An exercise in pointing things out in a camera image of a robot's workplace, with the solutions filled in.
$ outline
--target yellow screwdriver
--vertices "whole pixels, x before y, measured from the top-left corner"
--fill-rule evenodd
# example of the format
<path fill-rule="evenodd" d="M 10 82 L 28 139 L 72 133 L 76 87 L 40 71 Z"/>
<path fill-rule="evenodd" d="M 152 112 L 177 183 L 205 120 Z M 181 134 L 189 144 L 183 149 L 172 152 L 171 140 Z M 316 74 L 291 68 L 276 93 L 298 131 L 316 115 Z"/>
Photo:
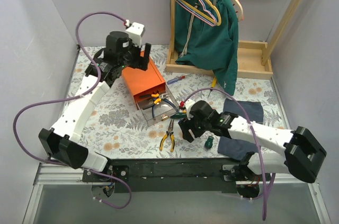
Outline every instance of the yellow screwdriver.
<path fill-rule="evenodd" d="M 217 78 L 214 77 L 213 82 L 212 82 L 212 85 L 211 85 L 211 88 L 214 88 L 215 85 L 216 85 L 216 83 L 217 83 Z"/>

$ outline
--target wooden base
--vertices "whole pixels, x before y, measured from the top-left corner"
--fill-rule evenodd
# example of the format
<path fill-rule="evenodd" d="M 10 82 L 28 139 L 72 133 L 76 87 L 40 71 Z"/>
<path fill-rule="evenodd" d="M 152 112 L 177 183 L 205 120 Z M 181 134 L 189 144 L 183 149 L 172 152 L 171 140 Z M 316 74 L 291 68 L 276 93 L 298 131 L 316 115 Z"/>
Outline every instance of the wooden base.
<path fill-rule="evenodd" d="M 261 65 L 263 51 L 267 48 L 267 42 L 260 41 L 239 41 L 238 46 L 238 77 L 270 79 L 273 75 L 271 60 L 268 59 L 265 65 Z M 178 53 L 169 49 L 166 71 L 176 73 L 193 73 L 213 75 L 211 70 L 198 69 L 195 66 L 179 65 L 175 61 Z"/>

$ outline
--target green garment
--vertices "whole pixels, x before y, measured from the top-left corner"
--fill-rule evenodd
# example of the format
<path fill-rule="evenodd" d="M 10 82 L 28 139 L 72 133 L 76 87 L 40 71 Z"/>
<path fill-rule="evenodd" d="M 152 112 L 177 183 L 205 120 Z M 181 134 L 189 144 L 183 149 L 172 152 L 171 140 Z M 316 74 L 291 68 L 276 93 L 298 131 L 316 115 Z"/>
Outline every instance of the green garment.
<path fill-rule="evenodd" d="M 193 7 L 198 4 L 198 0 L 184 1 Z M 179 57 L 176 63 L 213 70 L 218 83 L 225 92 L 233 95 L 238 71 L 238 19 L 231 0 L 217 0 L 216 7 L 221 15 L 221 25 L 212 27 L 194 17 L 187 54 Z M 216 13 L 208 4 L 206 8 L 217 18 Z M 191 15 L 176 3 L 175 50 L 179 53 L 183 51 L 187 41 Z"/>

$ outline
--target tabletop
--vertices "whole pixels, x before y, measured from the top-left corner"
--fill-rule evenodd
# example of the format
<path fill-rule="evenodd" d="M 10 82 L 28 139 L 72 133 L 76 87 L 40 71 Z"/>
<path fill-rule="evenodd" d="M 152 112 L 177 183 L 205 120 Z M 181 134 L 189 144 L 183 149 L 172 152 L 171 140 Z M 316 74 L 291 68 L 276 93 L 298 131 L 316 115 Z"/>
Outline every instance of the tabletop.
<path fill-rule="evenodd" d="M 86 47 L 94 55 L 102 47 Z M 166 81 L 180 75 L 165 71 L 168 45 L 154 45 L 150 57 Z M 68 96 L 74 96 L 78 90 L 85 69 L 90 61 L 81 51 L 71 79 Z M 185 79 L 168 85 L 178 101 L 184 100 L 193 91 L 210 87 L 213 77 L 189 74 Z M 222 112 L 225 96 L 214 91 L 208 98 L 209 91 L 202 91 L 192 97 L 193 100 L 205 100 L 218 112 Z M 264 110 L 264 125 L 283 128 L 284 123 L 279 110 L 278 98 L 269 80 L 238 78 L 234 98 L 239 101 L 261 102 Z M 132 96 L 122 77 L 117 79 L 111 89 L 103 96 L 92 112 L 83 133 L 80 145 L 109 158 L 215 158 L 224 157 L 217 152 L 219 137 L 206 132 L 193 143 L 182 139 L 182 132 L 177 122 L 174 123 L 175 149 L 170 152 L 170 140 L 164 143 L 163 151 L 159 144 L 165 134 L 169 120 L 148 127 L 140 110 L 137 110 Z M 213 147 L 204 148 L 208 136 L 213 136 Z"/>

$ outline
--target clothing rack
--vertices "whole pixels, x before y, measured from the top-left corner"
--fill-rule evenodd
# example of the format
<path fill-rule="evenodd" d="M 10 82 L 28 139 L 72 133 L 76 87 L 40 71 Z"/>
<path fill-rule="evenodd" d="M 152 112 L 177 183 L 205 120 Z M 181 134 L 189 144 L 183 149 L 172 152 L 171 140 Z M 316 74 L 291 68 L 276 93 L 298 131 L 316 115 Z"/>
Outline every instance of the clothing rack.
<path fill-rule="evenodd" d="M 291 0 L 269 43 L 239 40 L 238 77 L 255 79 L 270 79 L 272 77 L 273 70 L 270 56 L 293 18 L 301 1 L 302 0 Z M 213 75 L 211 70 L 198 69 L 195 66 L 179 65 L 175 63 L 178 58 L 178 53 L 174 49 L 174 33 L 175 0 L 171 0 L 171 40 L 166 61 L 166 71 Z"/>

